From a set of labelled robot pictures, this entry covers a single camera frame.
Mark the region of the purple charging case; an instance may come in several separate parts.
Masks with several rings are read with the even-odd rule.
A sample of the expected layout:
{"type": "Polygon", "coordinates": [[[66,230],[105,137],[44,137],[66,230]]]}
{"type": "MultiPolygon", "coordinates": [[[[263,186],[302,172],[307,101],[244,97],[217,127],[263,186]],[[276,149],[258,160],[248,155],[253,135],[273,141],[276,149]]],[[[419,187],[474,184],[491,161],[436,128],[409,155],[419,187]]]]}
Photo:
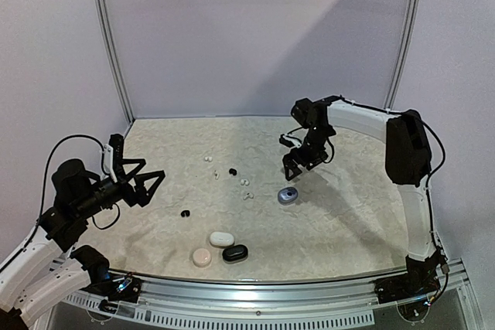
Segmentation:
{"type": "Polygon", "coordinates": [[[277,199],[282,205],[294,203],[299,197],[299,191],[295,187],[285,187],[278,191],[277,199]]]}

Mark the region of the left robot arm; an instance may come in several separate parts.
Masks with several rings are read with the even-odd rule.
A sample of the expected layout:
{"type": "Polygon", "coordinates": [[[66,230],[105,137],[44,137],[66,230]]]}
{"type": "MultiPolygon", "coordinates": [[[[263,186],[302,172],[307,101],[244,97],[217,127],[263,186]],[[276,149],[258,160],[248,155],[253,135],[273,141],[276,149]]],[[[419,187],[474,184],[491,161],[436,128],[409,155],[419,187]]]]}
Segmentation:
{"type": "Polygon", "coordinates": [[[77,241],[88,221],[116,206],[147,206],[163,182],[163,170],[143,173],[143,159],[125,159],[114,178],[100,178],[78,159],[65,161],[52,176],[53,206],[1,269],[1,327],[27,329],[69,294],[89,288],[110,299],[135,299],[138,290],[109,272],[109,261],[95,248],[77,241]]]}

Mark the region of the white charging case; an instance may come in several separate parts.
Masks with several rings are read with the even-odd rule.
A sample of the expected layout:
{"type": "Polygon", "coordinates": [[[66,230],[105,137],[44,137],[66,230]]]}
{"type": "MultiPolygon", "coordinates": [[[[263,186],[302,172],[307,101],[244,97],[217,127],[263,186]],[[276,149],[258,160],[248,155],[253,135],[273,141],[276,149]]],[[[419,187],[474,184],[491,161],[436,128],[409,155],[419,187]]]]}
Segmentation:
{"type": "Polygon", "coordinates": [[[231,233],[214,231],[209,236],[210,244],[214,247],[230,247],[235,243],[235,238],[231,233]]]}

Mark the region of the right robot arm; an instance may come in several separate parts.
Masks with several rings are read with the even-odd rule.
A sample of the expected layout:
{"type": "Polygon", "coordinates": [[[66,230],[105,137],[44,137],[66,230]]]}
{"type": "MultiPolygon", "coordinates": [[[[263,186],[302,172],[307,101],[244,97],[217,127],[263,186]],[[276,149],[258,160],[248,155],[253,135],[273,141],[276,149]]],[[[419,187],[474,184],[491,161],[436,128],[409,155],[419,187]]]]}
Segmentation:
{"type": "Polygon", "coordinates": [[[379,261],[411,269],[400,289],[415,296],[439,262],[429,180],[432,152],[417,111],[391,111],[330,96],[298,100],[291,111],[304,136],[280,135],[285,179],[316,205],[331,236],[345,226],[379,261]]]}

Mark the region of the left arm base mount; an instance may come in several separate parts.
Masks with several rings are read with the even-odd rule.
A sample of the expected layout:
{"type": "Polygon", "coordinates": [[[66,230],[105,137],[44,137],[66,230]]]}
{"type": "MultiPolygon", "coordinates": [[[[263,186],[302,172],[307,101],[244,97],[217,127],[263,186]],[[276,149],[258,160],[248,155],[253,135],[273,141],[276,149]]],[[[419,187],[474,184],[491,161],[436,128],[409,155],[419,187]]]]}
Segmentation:
{"type": "Polygon", "coordinates": [[[99,295],[108,301],[137,303],[142,291],[142,279],[132,273],[111,273],[103,265],[90,270],[90,279],[90,284],[82,291],[99,295]]]}

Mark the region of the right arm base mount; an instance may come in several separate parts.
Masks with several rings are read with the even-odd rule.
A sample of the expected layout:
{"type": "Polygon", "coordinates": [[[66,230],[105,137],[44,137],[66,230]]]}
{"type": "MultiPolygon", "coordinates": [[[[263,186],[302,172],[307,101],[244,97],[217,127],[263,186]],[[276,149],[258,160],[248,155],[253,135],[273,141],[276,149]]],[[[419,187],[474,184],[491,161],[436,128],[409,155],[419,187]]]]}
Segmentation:
{"type": "Polygon", "coordinates": [[[380,304],[401,301],[409,298],[424,298],[424,305],[431,306],[446,291],[449,283],[449,265],[439,265],[445,276],[444,284],[440,284],[437,267],[409,267],[405,274],[378,279],[374,282],[374,293],[380,304]]]}

